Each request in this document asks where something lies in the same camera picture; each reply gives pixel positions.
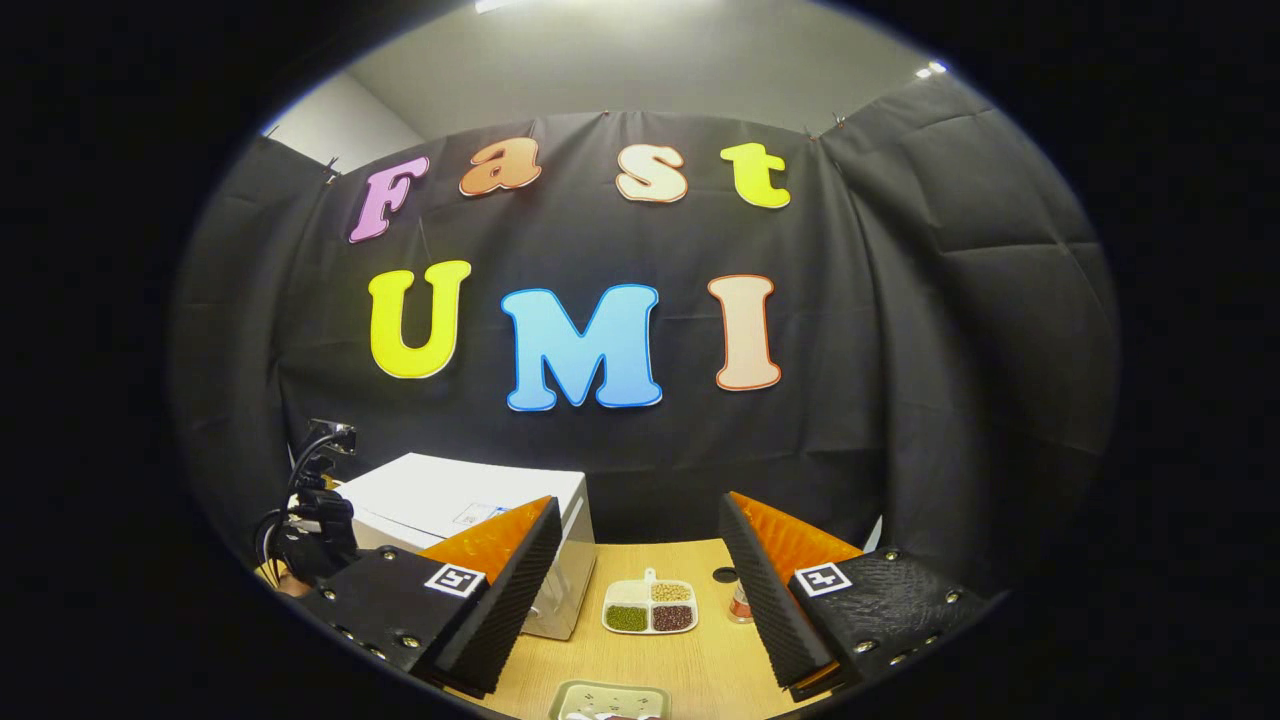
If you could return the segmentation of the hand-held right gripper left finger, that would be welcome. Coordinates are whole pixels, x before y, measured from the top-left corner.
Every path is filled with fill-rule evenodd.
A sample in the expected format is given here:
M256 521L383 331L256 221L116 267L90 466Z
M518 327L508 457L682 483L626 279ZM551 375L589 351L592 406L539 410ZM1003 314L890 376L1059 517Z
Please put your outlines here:
M481 698L495 691L561 544L543 496L424 551L364 551L294 602L375 661Z

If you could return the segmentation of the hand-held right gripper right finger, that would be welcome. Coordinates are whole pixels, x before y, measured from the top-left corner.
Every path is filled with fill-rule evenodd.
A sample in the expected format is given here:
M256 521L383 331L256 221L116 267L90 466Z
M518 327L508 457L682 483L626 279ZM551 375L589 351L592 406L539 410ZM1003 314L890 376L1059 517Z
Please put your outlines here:
M737 492L719 500L718 528L774 679L796 701L897 674L991 603L914 553L860 550Z

